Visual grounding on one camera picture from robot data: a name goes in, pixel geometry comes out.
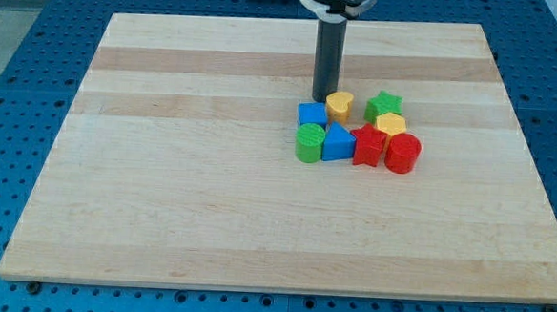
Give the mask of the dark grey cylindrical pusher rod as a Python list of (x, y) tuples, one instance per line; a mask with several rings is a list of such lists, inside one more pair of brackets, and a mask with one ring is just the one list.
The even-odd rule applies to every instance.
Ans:
[(316, 102), (324, 103), (326, 96), (338, 88), (345, 36), (346, 20), (318, 21), (312, 92)]

